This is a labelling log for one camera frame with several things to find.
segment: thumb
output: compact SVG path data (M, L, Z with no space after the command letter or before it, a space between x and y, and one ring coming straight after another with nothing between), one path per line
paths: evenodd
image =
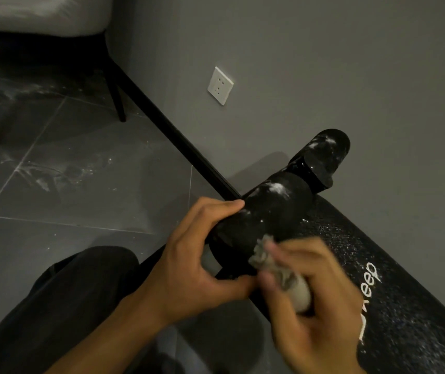
M253 276L240 276L234 280L216 280L213 291L216 306L223 303L247 299L257 287L257 280Z
M267 303L275 343L282 346L299 330L299 319L290 298L282 291L273 273L261 270L257 280Z

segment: chair seat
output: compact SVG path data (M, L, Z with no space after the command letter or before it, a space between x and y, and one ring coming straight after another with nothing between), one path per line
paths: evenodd
M0 0L0 31L77 37L110 22L113 0Z

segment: baseboard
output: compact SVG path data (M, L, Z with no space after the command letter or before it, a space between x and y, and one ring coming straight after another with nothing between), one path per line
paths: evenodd
M157 126L170 142L186 157L198 172L227 201L241 198L241 195L215 169L199 150L172 124L159 108L139 89L117 63L112 61L112 70L117 85Z

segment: white electrical socket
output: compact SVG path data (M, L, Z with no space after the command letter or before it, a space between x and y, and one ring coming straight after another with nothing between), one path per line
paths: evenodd
M226 76L222 71L216 67L212 74L211 82L208 85L208 92L224 106L227 100L227 96L230 95L233 88L233 81Z

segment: black chair leg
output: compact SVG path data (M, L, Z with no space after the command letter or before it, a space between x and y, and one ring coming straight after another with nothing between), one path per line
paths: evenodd
M117 87L117 83L115 81L115 76L113 75L112 66L110 65L112 59L110 58L110 54L108 53L108 48L106 46L105 33L99 35L98 45L100 66L103 70L103 75L105 76L106 85L108 86L108 90L112 96L117 114L119 114L119 120L121 122L125 122L126 113L124 111L124 105L122 104L122 98L120 97L119 88Z

